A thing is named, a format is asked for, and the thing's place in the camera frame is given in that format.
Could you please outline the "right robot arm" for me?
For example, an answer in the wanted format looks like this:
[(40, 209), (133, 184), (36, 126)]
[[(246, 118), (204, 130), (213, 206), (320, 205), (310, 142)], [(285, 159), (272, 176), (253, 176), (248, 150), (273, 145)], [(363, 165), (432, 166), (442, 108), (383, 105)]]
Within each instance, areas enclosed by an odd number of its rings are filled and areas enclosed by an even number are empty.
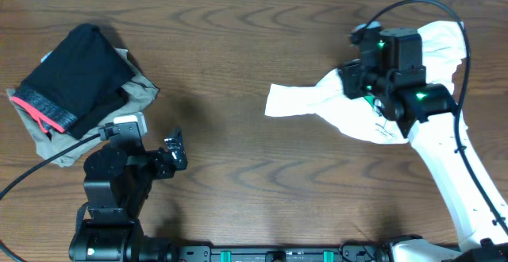
[(338, 70), (345, 97), (370, 99), (388, 126), (384, 142), (408, 142), (421, 157), (452, 218), (458, 247), (419, 236), (390, 240), (379, 252), (392, 261), (504, 261), (507, 204), (476, 154), (452, 75), (468, 57), (461, 25), (437, 21), (420, 29), (359, 27), (360, 58)]

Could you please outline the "white printed t-shirt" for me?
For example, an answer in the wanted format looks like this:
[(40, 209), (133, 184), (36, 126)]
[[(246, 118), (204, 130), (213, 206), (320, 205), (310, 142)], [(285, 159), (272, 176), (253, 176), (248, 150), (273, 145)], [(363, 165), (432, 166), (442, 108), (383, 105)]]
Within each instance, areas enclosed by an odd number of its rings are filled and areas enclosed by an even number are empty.
[[(418, 29), (422, 38), (426, 82), (455, 90), (452, 76), (466, 56), (464, 38), (454, 21), (435, 21)], [(349, 99), (344, 95), (338, 70), (326, 74), (313, 87), (287, 87), (272, 84), (265, 112), (268, 117), (316, 114), (348, 136), (375, 144), (408, 142), (393, 121), (373, 107), (373, 97)]]

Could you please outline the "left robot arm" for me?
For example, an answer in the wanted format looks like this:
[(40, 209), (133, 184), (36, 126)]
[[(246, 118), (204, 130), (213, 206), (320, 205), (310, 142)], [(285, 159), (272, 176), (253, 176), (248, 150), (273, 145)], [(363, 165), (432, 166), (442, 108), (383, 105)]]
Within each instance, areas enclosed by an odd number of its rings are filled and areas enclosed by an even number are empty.
[(106, 142), (85, 161), (87, 202), (76, 215), (69, 246), (73, 261), (177, 261), (177, 246), (144, 234), (139, 215), (158, 179), (187, 168), (181, 129), (165, 138), (165, 147), (148, 151), (134, 123), (98, 131)]

